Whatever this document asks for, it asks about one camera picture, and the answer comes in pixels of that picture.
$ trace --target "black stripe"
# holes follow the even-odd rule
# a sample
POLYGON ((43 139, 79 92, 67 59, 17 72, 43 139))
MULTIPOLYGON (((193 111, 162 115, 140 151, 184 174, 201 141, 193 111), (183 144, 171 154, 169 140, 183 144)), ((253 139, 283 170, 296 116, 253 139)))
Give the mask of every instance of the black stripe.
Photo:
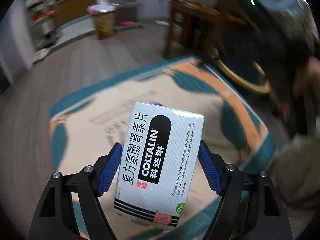
MULTIPOLYGON (((120 200, 120 199, 117 199, 117 198, 115 198, 115 202, 119 202, 119 203, 121 203, 121 204, 124 205, 124 206, 131 207, 131 208, 134 208, 134 209, 143 211, 143 212, 148 213, 148 214, 152 214, 152 215, 155 215, 155 214, 156 214, 156 213, 153 212, 153 211, 150 211, 150 210, 147 210, 147 209, 144 209, 144 208, 140 208, 140 207, 131 205, 131 204, 129 204, 129 203, 127 203, 127 202, 124 202, 124 201, 122 201, 122 200, 120 200)), ((171 216, 171 218, 172 218, 173 220, 179 220, 179 219, 180 219, 180 217, 176 217, 176 216, 171 216)))
POLYGON ((129 215, 132 215, 132 216, 134 216, 134 217, 137 217, 137 218, 141 218, 141 219, 143 219, 143 220, 147 220, 147 221, 150 221, 150 222, 153 222, 153 219, 151 219, 151 218, 145 218, 145 217, 142 217, 142 216, 139 216, 139 215, 137 215, 137 214, 135 214, 135 213, 132 213, 132 212, 130 212, 130 211, 128 211, 128 210, 125 210, 125 209, 122 209, 122 208, 120 208, 120 207, 118 207, 118 206, 113 206, 115 209, 117 209, 117 210, 120 210, 120 211, 122 211, 122 212, 124 212, 124 213, 127 213, 127 214, 129 214, 129 215))
POLYGON ((123 209, 126 209, 126 210, 128 210, 128 211, 130 211, 130 212, 133 212, 133 213, 136 213, 136 214, 138 214, 138 215, 142 215, 142 216, 145 216, 145 217, 150 217, 150 218, 154 218, 155 217, 155 215, 151 215, 151 214, 146 214, 146 213, 142 213, 141 211, 137 211, 137 210, 135 210, 135 209, 133 209, 133 208, 129 208, 129 207, 126 207, 126 206, 124 206, 124 207, 122 207, 122 206, 120 206, 120 205, 122 205, 122 204, 120 204, 120 203, 114 203, 114 205, 117 205, 118 207, 120 207, 120 208, 123 208, 123 209))
POLYGON ((120 199, 116 199, 116 198, 115 198, 115 201, 116 201, 116 202, 119 202, 119 203, 121 203, 121 204, 123 204, 123 205, 125 205, 125 206, 127 206, 127 207, 131 207, 131 208, 134 208, 134 209, 137 209, 137 210, 140 210, 140 211, 149 213, 149 214, 151 214, 151 215, 155 215, 155 214, 156 214, 156 213, 153 212, 153 211, 150 211, 150 210, 147 210, 147 209, 144 209, 144 208, 140 208, 140 207, 137 207, 137 206, 128 204, 128 203, 126 203, 126 202, 124 202, 124 201, 122 201, 122 200, 120 200, 120 199))

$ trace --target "red sticker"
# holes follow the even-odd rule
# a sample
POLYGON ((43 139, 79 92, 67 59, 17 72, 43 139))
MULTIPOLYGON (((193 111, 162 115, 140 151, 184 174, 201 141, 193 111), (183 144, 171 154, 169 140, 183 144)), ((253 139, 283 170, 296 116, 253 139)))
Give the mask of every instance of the red sticker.
POLYGON ((171 216, 161 213, 156 213, 153 222, 162 224, 162 225, 169 225, 171 223, 171 216))

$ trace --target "yellow curved strap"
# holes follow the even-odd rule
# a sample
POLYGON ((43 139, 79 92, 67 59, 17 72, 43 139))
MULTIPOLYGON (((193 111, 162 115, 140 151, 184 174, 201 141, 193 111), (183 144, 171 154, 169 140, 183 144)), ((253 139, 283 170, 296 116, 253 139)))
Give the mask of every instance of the yellow curved strap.
MULTIPOLYGON (((257 94, 268 94, 270 92, 269 81, 266 81, 266 83, 262 86, 252 84, 231 71, 231 69, 229 69, 221 60, 217 60, 216 63, 218 64, 219 68, 221 68, 221 70, 238 85, 257 94)), ((253 62, 253 65, 262 76, 265 75, 262 68, 256 62, 253 62)))

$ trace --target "trash can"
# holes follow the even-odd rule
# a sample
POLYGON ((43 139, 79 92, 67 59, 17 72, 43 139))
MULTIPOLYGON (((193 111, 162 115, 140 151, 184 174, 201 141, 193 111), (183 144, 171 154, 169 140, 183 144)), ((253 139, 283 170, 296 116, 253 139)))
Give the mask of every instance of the trash can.
POLYGON ((88 7, 88 13, 92 16, 97 31, 98 40, 110 38, 115 33, 115 12, 114 6, 94 4, 88 7))

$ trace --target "white object on floor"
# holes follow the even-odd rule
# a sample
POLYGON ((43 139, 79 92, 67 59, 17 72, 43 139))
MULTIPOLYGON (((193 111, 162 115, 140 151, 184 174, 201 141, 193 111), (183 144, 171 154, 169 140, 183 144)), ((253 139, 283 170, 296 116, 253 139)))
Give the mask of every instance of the white object on floor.
POLYGON ((170 25, 168 22, 164 22, 164 21, 155 21, 155 23, 162 25, 162 26, 169 26, 170 25))
POLYGON ((33 64, 43 60, 50 52, 50 49, 41 49, 39 51, 36 52, 34 58, 33 58, 33 64))

